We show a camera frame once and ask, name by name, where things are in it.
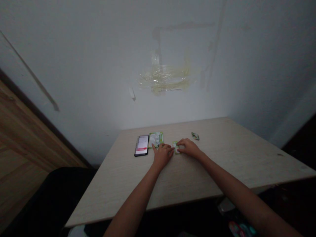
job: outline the white wall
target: white wall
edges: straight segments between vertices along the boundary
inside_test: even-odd
[[[211,64],[222,4],[2,0],[0,30],[60,112],[2,37],[0,68],[91,164],[102,162],[122,129],[222,116],[281,146],[295,132],[278,131],[298,129],[315,112],[297,109],[306,93],[309,105],[316,102],[308,90],[316,83],[315,1],[228,0],[208,89],[198,73],[186,91],[155,96],[138,89],[136,79],[158,49],[155,27],[208,25],[161,31],[161,54],[164,64],[181,65],[189,48],[195,71]]]

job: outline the person's left hand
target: person's left hand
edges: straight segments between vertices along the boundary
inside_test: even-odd
[[[159,172],[161,172],[171,159],[174,152],[174,147],[171,147],[168,144],[161,143],[157,150],[153,144],[151,144],[151,146],[155,153],[155,158],[152,166],[155,169],[159,170]]]

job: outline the green and white package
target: green and white package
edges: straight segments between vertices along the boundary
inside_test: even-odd
[[[172,147],[174,147],[174,153],[176,155],[180,154],[180,152],[178,152],[177,150],[179,149],[179,146],[177,146],[178,141],[173,141],[172,142]]]
[[[160,143],[164,142],[164,135],[163,132],[153,132],[149,133],[149,143],[148,148],[152,148],[151,144],[153,143],[157,148]]]

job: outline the white tabletop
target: white tabletop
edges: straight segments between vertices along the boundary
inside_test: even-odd
[[[137,137],[162,131],[164,142],[199,135],[198,147],[249,188],[316,176],[316,171],[229,118],[124,130],[69,218],[66,226],[112,218],[149,170],[154,153],[134,157]],[[173,155],[161,172],[147,210],[221,195],[193,158]]]

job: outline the phone screen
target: phone screen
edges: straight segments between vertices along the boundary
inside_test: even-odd
[[[148,154],[149,135],[140,135],[137,140],[134,156],[145,156]]]

